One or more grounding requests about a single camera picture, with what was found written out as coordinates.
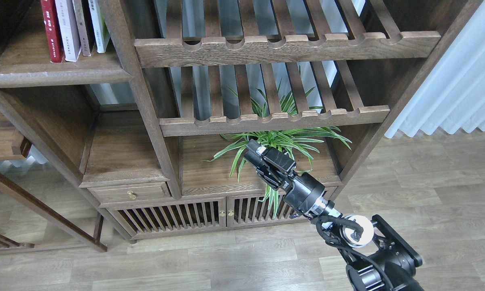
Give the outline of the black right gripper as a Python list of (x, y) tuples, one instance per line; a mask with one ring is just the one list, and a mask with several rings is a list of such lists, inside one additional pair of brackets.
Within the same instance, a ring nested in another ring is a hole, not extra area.
[(266, 148), (255, 140), (246, 144), (244, 158), (254, 166), (257, 175), (273, 190), (284, 189), (284, 201), (306, 217), (326, 214), (325, 186), (314, 177), (294, 171), (296, 162), (276, 148)]

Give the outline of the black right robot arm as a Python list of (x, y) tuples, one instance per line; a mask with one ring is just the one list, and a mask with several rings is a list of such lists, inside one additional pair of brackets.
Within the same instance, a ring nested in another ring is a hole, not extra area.
[(324, 199), (325, 186), (308, 173), (294, 171), (296, 162), (255, 140), (244, 158), (263, 181), (285, 190), (284, 202), (316, 226), (325, 243), (339, 250), (355, 291), (421, 291), (414, 279), (422, 258), (381, 216), (344, 216)]

